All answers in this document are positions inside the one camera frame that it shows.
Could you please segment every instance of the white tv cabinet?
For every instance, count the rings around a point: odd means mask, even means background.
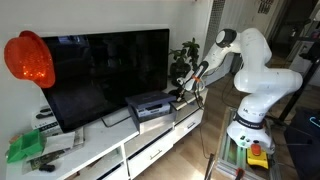
[[[207,92],[206,88],[201,91],[203,101]],[[7,180],[134,179],[200,124],[203,110],[193,94],[186,94],[185,99],[188,103],[172,103],[177,109],[172,128],[139,135],[131,118],[110,128],[97,121],[84,128],[83,148],[50,163],[56,166],[53,173],[37,170],[24,174],[23,163],[18,162],[7,165]]]

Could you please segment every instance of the television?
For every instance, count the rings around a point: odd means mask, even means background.
[[[55,84],[42,89],[63,132],[167,87],[169,29],[43,37]]]

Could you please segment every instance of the floor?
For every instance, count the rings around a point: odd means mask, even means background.
[[[288,64],[276,59],[272,66],[286,67]],[[240,93],[233,87],[233,75],[231,74],[210,84],[207,88],[209,91],[201,124],[140,174],[136,178],[137,180],[193,180],[204,178],[208,163],[208,160],[204,156],[209,157],[210,153],[214,154],[217,151],[220,129],[226,107],[238,107],[241,99],[246,95]],[[308,87],[296,105],[319,108],[319,90],[319,87]],[[269,115],[279,117],[289,99],[290,96],[282,98],[270,109]],[[287,117],[287,123],[289,123],[294,113],[293,108]],[[277,137],[278,144],[285,143],[282,137],[283,130],[281,127],[273,130],[274,136]],[[286,164],[281,165],[281,171],[284,174],[283,179],[298,179],[296,171],[290,167],[293,166],[293,164],[286,146],[277,146],[276,151],[278,152],[279,162]]]

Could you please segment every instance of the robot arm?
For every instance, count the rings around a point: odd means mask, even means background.
[[[229,52],[240,53],[240,34],[231,29],[224,29],[219,32],[216,43],[199,64],[198,69],[195,72],[191,70],[184,78],[183,89],[186,91],[196,90],[196,85],[204,73],[218,69]]]
[[[183,98],[185,91],[196,91],[204,73],[217,69],[229,52],[241,53],[243,59],[243,68],[234,78],[235,87],[251,94],[241,101],[227,133],[240,147],[248,148],[253,143],[259,143],[267,153],[273,153],[272,138],[263,126],[264,116],[280,98],[300,88],[302,77],[289,69],[269,69],[265,66],[272,54],[257,29],[250,28],[242,33],[230,29],[219,32],[216,43],[198,69],[184,78],[178,93],[175,93],[177,101]]]

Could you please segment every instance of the red button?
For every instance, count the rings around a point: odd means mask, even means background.
[[[261,146],[259,144],[252,144],[251,145],[252,154],[255,156],[260,156],[261,154]]]

